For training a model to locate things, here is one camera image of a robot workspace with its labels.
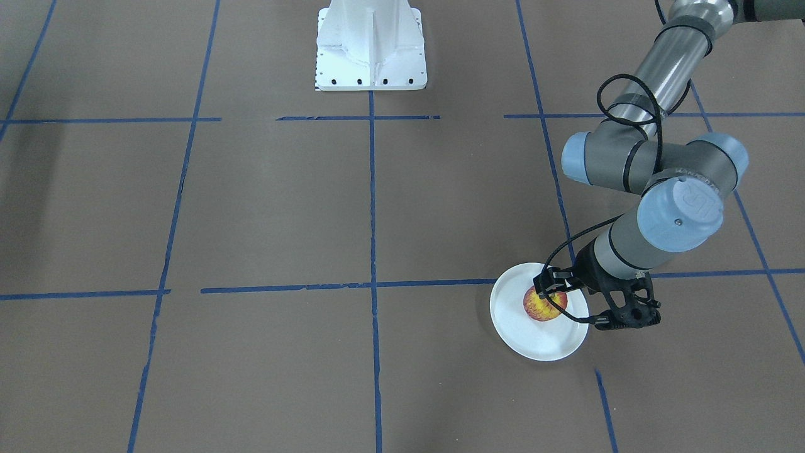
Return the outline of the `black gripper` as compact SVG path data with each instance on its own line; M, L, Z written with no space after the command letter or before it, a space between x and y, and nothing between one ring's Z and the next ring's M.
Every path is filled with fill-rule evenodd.
M559 267L544 267L533 279L535 292L539 296L551 296L564 291L563 276L556 276L562 270ZM575 256L575 264L566 272L570 277L565 281L569 291L586 288L590 294L603 293L606 283L606 271L596 258L594 243L588 243Z

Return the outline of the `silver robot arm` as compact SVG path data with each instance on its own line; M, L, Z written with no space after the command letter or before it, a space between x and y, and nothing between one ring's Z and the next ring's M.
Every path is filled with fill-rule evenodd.
M638 206L602 223L569 269L546 265L534 280L551 294L587 287L607 292L647 280L650 270L704 243L723 223L723 203L748 167L736 138L707 133L668 143L664 119L688 92L693 72L735 24L802 20L802 1L675 1L635 74L595 131L575 133L562 152L573 181L639 195Z

